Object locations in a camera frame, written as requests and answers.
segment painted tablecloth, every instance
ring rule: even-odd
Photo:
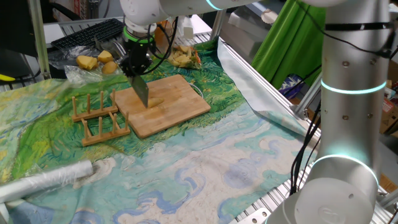
[[[98,93],[129,87],[123,75],[84,86],[46,80],[0,94],[2,183],[42,169],[90,159],[95,174],[7,204],[11,223],[229,223],[289,178],[299,134],[253,112],[220,67],[215,42],[197,46],[201,70],[164,63],[149,82],[181,74],[203,90],[211,111],[149,138],[133,132],[89,147],[70,116],[99,108]],[[118,116],[121,128],[124,119]],[[93,134],[96,119],[88,120]],[[104,132],[111,119],[104,118]]]

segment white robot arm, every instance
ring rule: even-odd
[[[140,26],[256,0],[121,0]],[[327,7],[322,56],[322,141],[304,188],[267,224],[368,224],[380,176],[378,127],[391,37],[389,0],[303,0]]]

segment plastic bag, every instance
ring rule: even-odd
[[[101,52],[93,47],[79,46],[57,50],[49,53],[49,64],[56,69],[63,70],[66,65],[77,66],[76,58],[79,55],[98,57]]]
[[[66,65],[65,74],[67,75],[68,81],[70,83],[76,84],[102,82],[108,78],[111,78],[113,75],[123,74],[123,71],[119,67],[112,74],[103,74],[101,71],[103,66],[104,65],[100,65],[96,69],[87,71],[77,66]]]
[[[169,62],[179,68],[200,69],[201,67],[198,52],[191,46],[174,47]]]

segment green cloth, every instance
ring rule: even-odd
[[[325,10],[288,0],[252,62],[276,89],[295,73],[305,77],[322,62],[323,34],[297,5],[302,4],[316,22],[325,25]],[[320,70],[305,82],[311,85]]]
[[[232,79],[220,67],[217,57],[217,40],[198,44],[202,60],[200,70],[176,68],[169,63],[144,75],[146,82],[181,74],[188,82],[202,90],[211,110],[165,131],[145,139],[134,132],[130,135],[83,147],[83,125],[74,123],[72,97],[76,97],[77,112],[87,110],[87,94],[91,95],[91,109],[100,107],[100,91],[104,91],[104,106],[110,106],[109,94],[129,88],[124,75],[114,75],[103,82],[84,86],[67,80],[46,80],[14,91],[0,93],[0,184],[18,179],[35,169],[46,169],[89,159],[98,159],[124,153],[142,157],[155,143],[162,142],[191,128],[205,127],[219,121],[245,100]],[[124,127],[124,118],[118,116],[118,124]],[[90,131],[98,134],[98,120],[89,119]],[[104,133],[111,131],[109,116],[103,120]]]

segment table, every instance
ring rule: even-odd
[[[79,31],[80,29],[84,29],[86,26],[90,26],[90,24],[94,24],[97,22],[101,22],[101,19],[98,20],[92,20],[88,21],[86,23],[82,23],[81,21],[77,22],[68,22],[68,23],[62,23],[61,28],[64,31],[65,34],[71,34],[72,32]],[[195,43],[201,43],[205,42],[210,39],[210,33],[204,32],[204,33],[196,33],[195,34]],[[281,105],[289,111],[289,113],[293,114],[292,110],[290,109],[291,103],[286,100],[271,84],[269,84],[265,79],[261,77],[260,74],[258,74],[255,69],[253,69],[246,61],[244,61],[230,46],[225,44],[226,48],[228,49],[228,52],[237,60],[238,63],[240,63],[243,67],[245,67],[249,73],[255,77],[258,77],[258,81],[262,83],[263,87],[269,91],[269,93],[278,99],[278,101],[281,103]],[[25,85],[30,85],[32,83],[37,82],[38,80],[34,80],[33,82],[30,83],[25,83]],[[20,88],[23,85],[21,84],[16,86],[16,88]],[[242,214],[238,215],[235,220],[233,220],[231,223],[237,223],[240,222],[241,220],[247,218],[250,214],[254,213],[256,210],[259,210],[261,208],[266,209],[266,215],[269,215],[273,210],[276,209],[276,207],[285,199],[285,193],[289,191],[289,181],[285,182],[278,188],[271,190],[270,192],[267,193],[264,197],[260,198],[257,202],[254,202],[249,208],[247,208],[245,211],[243,211]],[[375,215],[374,215],[374,223],[386,223],[384,220],[388,219],[389,215],[380,207],[376,207],[375,209]]]

